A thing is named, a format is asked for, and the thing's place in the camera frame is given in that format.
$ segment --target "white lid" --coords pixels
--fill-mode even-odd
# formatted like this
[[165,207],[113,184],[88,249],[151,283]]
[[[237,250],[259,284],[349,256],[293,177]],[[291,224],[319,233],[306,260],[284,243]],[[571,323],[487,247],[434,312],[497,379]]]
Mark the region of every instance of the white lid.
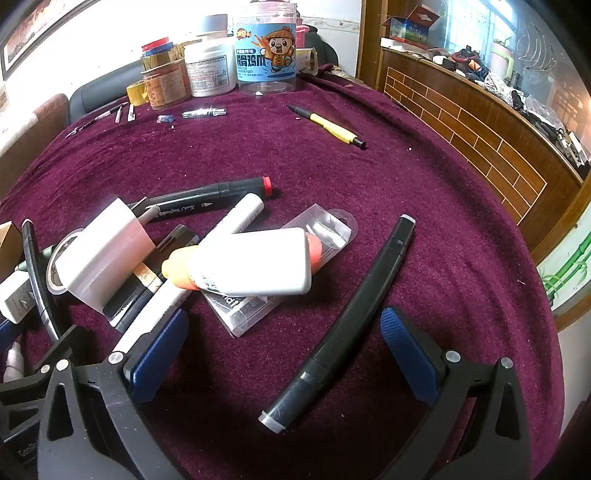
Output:
[[234,47],[234,37],[204,39],[202,42],[193,43],[185,47],[185,62],[203,60],[204,57],[218,52],[227,51]]
[[267,2],[261,1],[241,5],[237,10],[237,17],[250,17],[257,15],[281,15],[293,14],[295,16],[297,4],[292,4],[289,0],[285,2]]
[[195,28],[191,28],[191,33],[199,37],[220,30],[228,30],[228,14],[208,15],[197,18]]

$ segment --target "jar label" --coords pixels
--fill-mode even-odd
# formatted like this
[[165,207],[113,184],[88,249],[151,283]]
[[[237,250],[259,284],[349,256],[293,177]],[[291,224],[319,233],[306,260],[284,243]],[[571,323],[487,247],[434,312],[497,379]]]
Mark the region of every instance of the jar label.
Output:
[[183,72],[180,68],[147,79],[144,83],[151,106],[162,106],[175,102],[188,93],[183,80]]
[[225,55],[187,63],[187,71],[193,93],[210,92],[230,85]]
[[273,82],[296,76],[295,24],[237,25],[236,69],[242,82]]

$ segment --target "table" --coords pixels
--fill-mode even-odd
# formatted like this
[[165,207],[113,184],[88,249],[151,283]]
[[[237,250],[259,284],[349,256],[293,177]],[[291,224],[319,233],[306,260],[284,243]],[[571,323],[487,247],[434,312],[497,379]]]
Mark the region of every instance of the table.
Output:
[[[288,103],[356,132],[368,149],[298,119]],[[180,116],[204,106],[228,114]],[[176,120],[156,123],[162,113]],[[235,90],[164,112],[144,105],[135,122],[117,125],[110,116],[65,140],[68,131],[0,206],[0,222],[32,219],[42,247],[89,223],[116,196],[129,203],[263,175],[281,194],[266,202],[253,228],[279,227],[313,203],[347,210],[359,224],[354,243],[314,277],[308,294],[285,301],[239,339],[199,294],[186,303],[189,337],[143,410],[193,478],[373,479],[402,447],[426,409],[412,398],[377,322],[342,377],[293,431],[277,436],[257,417],[335,320],[403,213],[417,227],[387,303],[402,306],[442,348],[471,361],[510,356],[527,404],[532,472],[549,460],[563,416],[561,359],[525,242],[457,151],[384,95],[324,74],[298,79],[297,91],[285,95],[250,98]],[[222,216],[165,220],[147,231],[158,242],[182,221],[203,235]],[[95,359],[102,360],[120,334],[85,305],[63,311],[96,332]],[[31,362],[49,346],[43,330],[27,335]]]

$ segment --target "white plastic jar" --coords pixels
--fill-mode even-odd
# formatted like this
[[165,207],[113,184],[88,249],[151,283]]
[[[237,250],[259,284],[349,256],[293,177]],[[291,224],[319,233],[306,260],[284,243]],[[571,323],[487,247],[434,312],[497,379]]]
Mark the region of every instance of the white plastic jar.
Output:
[[236,87],[233,37],[187,45],[184,55],[192,96],[222,95]]

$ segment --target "yellow tape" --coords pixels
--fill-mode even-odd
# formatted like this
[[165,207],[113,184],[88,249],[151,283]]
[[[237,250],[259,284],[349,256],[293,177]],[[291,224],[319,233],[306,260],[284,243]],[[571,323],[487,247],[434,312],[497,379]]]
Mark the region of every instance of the yellow tape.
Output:
[[133,104],[133,106],[140,106],[148,103],[148,93],[146,92],[144,81],[142,80],[138,83],[134,83],[133,85],[129,85],[127,87],[127,96],[129,97],[129,101]]

